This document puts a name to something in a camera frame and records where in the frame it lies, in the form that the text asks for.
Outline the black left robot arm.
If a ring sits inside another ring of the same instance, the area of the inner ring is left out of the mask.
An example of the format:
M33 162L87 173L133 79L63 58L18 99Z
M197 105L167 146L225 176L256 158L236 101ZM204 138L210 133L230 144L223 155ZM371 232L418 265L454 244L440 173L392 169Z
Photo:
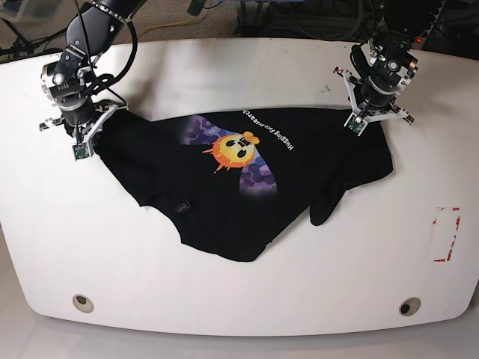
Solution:
M358 136L373 122L414 118L396 104L418 72L418 59L410 54L412 44L436 20L439 6L434 1L385 1L380 21L367 41L367 57L361 45L354 45L350 61L356 72L335 68L346 86L351 114L344 126Z

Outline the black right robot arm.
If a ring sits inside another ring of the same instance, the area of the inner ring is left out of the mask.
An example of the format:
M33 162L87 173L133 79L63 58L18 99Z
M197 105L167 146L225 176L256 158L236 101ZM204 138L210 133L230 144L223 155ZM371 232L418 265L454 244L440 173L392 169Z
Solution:
M138 36L132 18L143 1L88 1L82 10L77 1L76 16L67 26L66 47L58 61L47 64L41 75L42 90L61 111L63 121L73 129L76 142L83 140L83 128L97 116L92 97L111 91L130 70L138 51ZM113 76L97 76L94 62L113 44L123 27L132 38L132 49L123 69ZM120 95L111 91L126 106Z

